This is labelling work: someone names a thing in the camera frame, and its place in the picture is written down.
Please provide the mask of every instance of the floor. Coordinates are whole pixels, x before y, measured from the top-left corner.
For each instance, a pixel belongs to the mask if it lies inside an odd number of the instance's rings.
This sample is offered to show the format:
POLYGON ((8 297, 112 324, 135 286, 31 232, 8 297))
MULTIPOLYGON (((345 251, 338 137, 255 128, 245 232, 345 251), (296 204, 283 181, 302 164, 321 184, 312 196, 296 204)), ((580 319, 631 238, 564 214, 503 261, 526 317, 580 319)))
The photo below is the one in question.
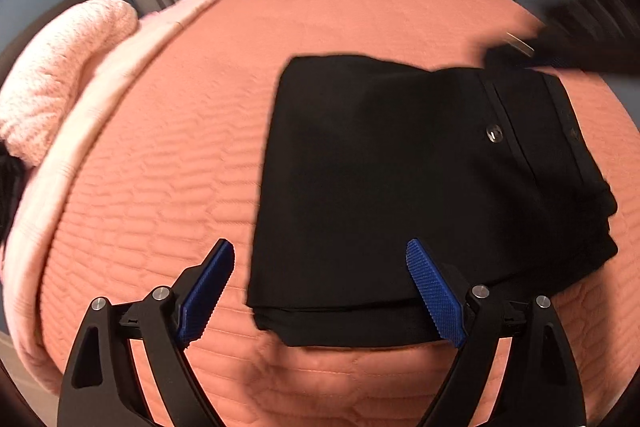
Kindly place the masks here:
POLYGON ((8 335, 0 332, 0 360, 28 404, 47 425, 56 427, 58 399, 44 391, 25 370, 8 335))

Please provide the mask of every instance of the pink bedspread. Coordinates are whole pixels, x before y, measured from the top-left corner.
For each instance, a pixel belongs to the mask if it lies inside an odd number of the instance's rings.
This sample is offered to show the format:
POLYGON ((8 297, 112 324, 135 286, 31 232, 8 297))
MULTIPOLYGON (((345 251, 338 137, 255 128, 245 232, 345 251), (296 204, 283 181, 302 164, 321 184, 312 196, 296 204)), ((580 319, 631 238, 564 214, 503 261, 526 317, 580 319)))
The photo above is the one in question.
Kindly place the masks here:
POLYGON ((37 313, 40 278, 68 191, 85 155, 133 81, 162 47, 217 0, 180 0, 140 23, 136 33, 84 71, 84 91, 43 163, 31 174, 4 250, 4 309, 18 357, 56 393, 60 371, 42 344, 37 313))
MULTIPOLYGON (((50 357, 59 378, 93 298, 143 298, 226 237, 236 246, 236 269, 187 356, 227 426, 413 427, 446 375, 454 356, 449 345, 288 348, 257 331, 244 305, 277 79, 296 54, 367 54, 428 69, 477 65, 479 40, 536 24, 510 0, 212 6, 140 75, 78 170, 43 273, 46 350, 39 353, 50 357)), ((601 79, 561 77, 620 204, 611 219, 620 253, 554 299, 595 423, 640 363, 640 136, 601 79)), ((145 392, 156 420, 167 425, 138 344, 145 392)), ((505 353, 502 344, 476 423, 491 409, 505 353)))

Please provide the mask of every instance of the quilted bedspread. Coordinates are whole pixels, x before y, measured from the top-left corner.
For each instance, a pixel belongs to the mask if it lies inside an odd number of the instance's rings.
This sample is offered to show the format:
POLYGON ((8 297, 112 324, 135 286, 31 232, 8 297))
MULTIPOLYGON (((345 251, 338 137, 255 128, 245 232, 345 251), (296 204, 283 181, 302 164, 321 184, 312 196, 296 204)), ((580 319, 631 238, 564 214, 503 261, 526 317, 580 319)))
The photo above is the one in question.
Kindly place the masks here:
MULTIPOLYGON (((236 269, 187 356, 229 427, 412 427, 442 383, 446 343, 398 349, 290 348, 244 305, 274 90, 292 55, 357 53, 434 69, 479 63, 478 42, 531 30, 511 0, 222 0, 142 73, 78 172, 44 269, 42 336, 62 371, 95 296, 114 303, 170 285, 219 237, 236 269)), ((560 74, 620 209, 620 253, 554 299, 601 418, 640 363, 640 136, 597 76, 560 74)), ((497 393, 500 349, 475 422, 497 393)), ((156 421, 170 423, 142 347, 156 421)))

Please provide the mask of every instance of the blue textured pad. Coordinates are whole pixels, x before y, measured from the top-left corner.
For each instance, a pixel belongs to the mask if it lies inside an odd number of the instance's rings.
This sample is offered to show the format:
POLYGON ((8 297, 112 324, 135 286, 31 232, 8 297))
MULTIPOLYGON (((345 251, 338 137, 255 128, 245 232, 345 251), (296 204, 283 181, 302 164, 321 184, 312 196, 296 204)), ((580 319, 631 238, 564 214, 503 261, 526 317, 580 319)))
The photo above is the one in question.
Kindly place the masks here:
POLYGON ((461 347, 466 340, 462 305, 417 239, 406 246, 406 266, 440 336, 461 347))
POLYGON ((204 333, 222 290, 234 270, 235 257, 233 245, 225 241, 184 300, 176 334, 176 341, 182 346, 186 347, 197 341, 204 333))

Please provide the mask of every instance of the pillow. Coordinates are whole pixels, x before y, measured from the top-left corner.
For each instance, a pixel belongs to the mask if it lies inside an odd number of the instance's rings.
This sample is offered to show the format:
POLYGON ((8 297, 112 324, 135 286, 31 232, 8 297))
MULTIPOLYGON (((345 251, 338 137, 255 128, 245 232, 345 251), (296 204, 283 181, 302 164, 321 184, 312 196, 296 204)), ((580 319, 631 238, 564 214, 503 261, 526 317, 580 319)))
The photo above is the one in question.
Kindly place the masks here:
POLYGON ((4 83, 5 78, 13 68, 15 61, 20 56, 22 51, 27 47, 27 44, 33 39, 36 34, 55 19, 62 12, 65 12, 72 6, 80 4, 81 2, 88 0, 63 0, 56 4, 53 8, 48 9, 34 22, 29 24, 13 41, 9 42, 7 47, 0 53, 0 86, 4 83))
POLYGON ((0 139, 28 168, 39 165, 76 101, 82 68, 138 27, 123 0, 89 0, 31 39, 0 90, 0 139))

